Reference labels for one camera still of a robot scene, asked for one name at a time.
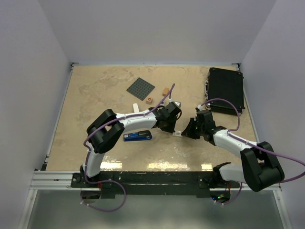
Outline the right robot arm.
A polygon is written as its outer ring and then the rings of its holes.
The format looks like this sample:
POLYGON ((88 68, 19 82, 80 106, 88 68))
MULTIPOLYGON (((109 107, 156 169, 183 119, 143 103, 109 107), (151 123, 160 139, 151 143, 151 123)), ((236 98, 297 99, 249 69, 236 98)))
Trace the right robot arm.
POLYGON ((203 137, 206 142, 226 149, 241 159, 241 166, 226 162, 213 168, 212 181, 217 187, 235 181, 246 183, 252 191, 258 192, 285 178, 277 156, 271 154, 273 148, 268 142, 247 141, 229 133, 225 127, 216 126, 213 115, 208 110, 198 111, 197 116, 190 119, 182 136, 191 139, 203 137))

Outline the white staple box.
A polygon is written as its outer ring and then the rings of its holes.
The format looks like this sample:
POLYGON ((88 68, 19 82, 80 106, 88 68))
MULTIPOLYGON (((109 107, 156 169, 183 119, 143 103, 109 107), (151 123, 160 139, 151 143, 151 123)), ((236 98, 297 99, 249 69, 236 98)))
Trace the white staple box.
POLYGON ((182 137, 182 131, 175 131, 172 133, 173 136, 182 137))

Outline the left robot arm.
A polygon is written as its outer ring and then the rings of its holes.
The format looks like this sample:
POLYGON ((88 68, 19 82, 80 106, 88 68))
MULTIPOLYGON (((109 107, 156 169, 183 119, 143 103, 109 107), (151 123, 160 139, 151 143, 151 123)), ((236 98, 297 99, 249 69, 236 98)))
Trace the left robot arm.
POLYGON ((84 146, 88 148, 88 154, 82 166, 85 172, 82 175, 82 182, 88 187, 98 184, 104 154, 116 145, 121 135, 138 129, 152 128, 173 133, 181 112, 181 103, 177 101, 131 114, 115 113, 112 109, 104 111, 87 128, 88 136, 84 146))

